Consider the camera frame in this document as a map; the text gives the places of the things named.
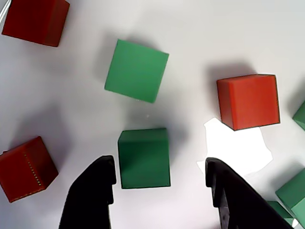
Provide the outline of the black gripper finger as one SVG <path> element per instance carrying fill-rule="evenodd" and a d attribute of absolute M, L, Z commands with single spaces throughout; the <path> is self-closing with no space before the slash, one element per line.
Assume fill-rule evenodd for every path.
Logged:
<path fill-rule="evenodd" d="M 206 186 L 212 189 L 222 229 L 291 229 L 239 174 L 218 158 L 205 161 Z"/>
<path fill-rule="evenodd" d="M 60 229 L 110 229 L 109 205 L 116 184 L 113 156 L 92 162 L 71 185 L 59 223 Z"/>

